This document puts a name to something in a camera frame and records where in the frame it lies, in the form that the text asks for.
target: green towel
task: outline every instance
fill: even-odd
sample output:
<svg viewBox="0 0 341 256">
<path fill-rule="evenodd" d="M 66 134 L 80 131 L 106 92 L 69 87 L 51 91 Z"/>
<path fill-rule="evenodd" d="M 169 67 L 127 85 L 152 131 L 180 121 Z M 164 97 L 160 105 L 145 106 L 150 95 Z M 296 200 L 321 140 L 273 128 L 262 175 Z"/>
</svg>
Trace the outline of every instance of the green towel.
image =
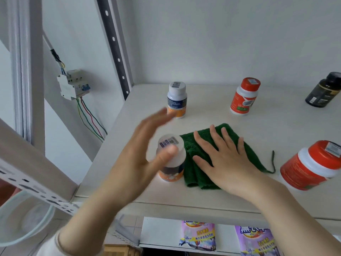
<svg viewBox="0 0 341 256">
<path fill-rule="evenodd" d="M 228 135 L 231 137 L 235 145 L 237 146 L 239 136 L 232 130 L 232 128 L 224 123 L 217 127 L 215 127 L 217 133 L 222 136 L 221 128 L 225 127 L 228 131 Z M 199 135 L 212 144 L 215 149 L 218 149 L 211 137 L 210 129 L 203 129 L 198 131 Z M 194 135 L 192 133 L 181 135 L 183 141 L 185 142 L 185 150 L 186 150 L 186 160 L 185 160 L 185 171 L 183 173 L 185 178 L 185 183 L 188 187 L 196 187 L 199 186 L 201 189 L 220 189 L 217 185 L 215 185 L 210 178 L 204 173 L 197 164 L 193 161 L 192 157 L 194 155 L 198 155 L 201 158 L 208 161 L 210 165 L 212 165 L 212 161 L 207 153 L 205 153 L 202 148 L 196 143 L 194 140 Z M 255 152 L 251 149 L 251 147 L 244 142 L 244 147 L 248 159 L 250 162 L 254 164 L 255 167 L 258 168 L 261 172 L 272 173 L 268 171 L 258 159 L 258 156 Z"/>
</svg>

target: supplement bottle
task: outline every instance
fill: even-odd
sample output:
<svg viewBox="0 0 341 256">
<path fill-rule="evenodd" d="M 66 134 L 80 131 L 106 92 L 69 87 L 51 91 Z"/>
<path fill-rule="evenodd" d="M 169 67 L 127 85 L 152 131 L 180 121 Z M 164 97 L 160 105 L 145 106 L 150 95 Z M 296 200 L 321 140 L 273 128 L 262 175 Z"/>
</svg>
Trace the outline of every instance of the supplement bottle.
<svg viewBox="0 0 341 256">
<path fill-rule="evenodd" d="M 186 150 L 183 139 L 179 135 L 167 134 L 158 141 L 156 154 L 164 147 L 173 144 L 179 149 L 179 153 L 170 162 L 159 171 L 159 176 L 168 182 L 179 180 L 183 176 L 183 169 L 186 159 Z"/>
<path fill-rule="evenodd" d="M 261 82 L 253 77 L 246 77 L 237 88 L 233 97 L 230 110 L 233 114 L 245 116 L 253 105 L 258 95 Z"/>
<path fill-rule="evenodd" d="M 341 146 L 327 140 L 302 148 L 281 167 L 285 184 L 311 189 L 336 176 L 341 168 Z"/>
<path fill-rule="evenodd" d="M 186 85 L 182 81 L 169 84 L 168 111 L 177 111 L 176 118 L 183 118 L 186 114 L 187 93 Z"/>
<path fill-rule="evenodd" d="M 305 102 L 311 106 L 325 107 L 341 90 L 341 73 L 331 72 L 311 91 Z"/>
</svg>

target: detergent package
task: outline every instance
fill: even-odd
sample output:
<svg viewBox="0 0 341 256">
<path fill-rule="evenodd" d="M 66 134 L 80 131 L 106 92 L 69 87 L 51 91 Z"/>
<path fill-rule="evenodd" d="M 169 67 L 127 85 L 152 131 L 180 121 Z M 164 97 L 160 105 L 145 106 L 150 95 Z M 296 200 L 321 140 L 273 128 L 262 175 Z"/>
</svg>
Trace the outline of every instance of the detergent package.
<svg viewBox="0 0 341 256">
<path fill-rule="evenodd" d="M 185 244 L 197 250 L 215 251 L 214 224 L 182 221 L 179 246 Z"/>
<path fill-rule="evenodd" d="M 270 229 L 235 226 L 241 256 L 280 256 Z"/>
</svg>

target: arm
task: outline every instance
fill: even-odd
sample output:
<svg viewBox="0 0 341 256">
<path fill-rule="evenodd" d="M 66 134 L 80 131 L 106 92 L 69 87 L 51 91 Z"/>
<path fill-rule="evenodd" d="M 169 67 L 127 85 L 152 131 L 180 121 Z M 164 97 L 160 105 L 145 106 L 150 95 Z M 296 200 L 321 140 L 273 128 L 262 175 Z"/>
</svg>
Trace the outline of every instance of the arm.
<svg viewBox="0 0 341 256">
<path fill-rule="evenodd" d="M 250 163 L 242 137 L 237 149 L 226 129 L 222 129 L 223 138 L 213 125 L 210 133 L 218 151 L 198 132 L 194 132 L 194 138 L 210 156 L 213 167 L 199 156 L 193 160 L 216 185 L 253 203 L 262 212 L 285 255 L 341 255 L 341 243 L 301 207 L 288 189 Z"/>
<path fill-rule="evenodd" d="M 153 161 L 146 160 L 149 140 L 159 126 L 174 116 L 163 108 L 138 125 L 106 180 L 60 232 L 59 243 L 64 252 L 73 256 L 93 256 L 100 252 L 117 212 L 135 200 L 177 154 L 177 147 L 169 145 Z"/>
</svg>

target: black bottle cap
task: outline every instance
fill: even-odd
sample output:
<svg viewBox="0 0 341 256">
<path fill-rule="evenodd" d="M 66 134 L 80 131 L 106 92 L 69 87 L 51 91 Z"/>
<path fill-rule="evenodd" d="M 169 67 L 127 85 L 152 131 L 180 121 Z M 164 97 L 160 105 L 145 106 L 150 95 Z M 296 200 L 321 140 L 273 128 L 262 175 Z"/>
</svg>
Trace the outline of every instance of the black bottle cap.
<svg viewBox="0 0 341 256">
<path fill-rule="evenodd" d="M 341 73 L 331 72 L 327 76 L 327 81 L 332 82 L 334 86 L 341 86 Z"/>
</svg>

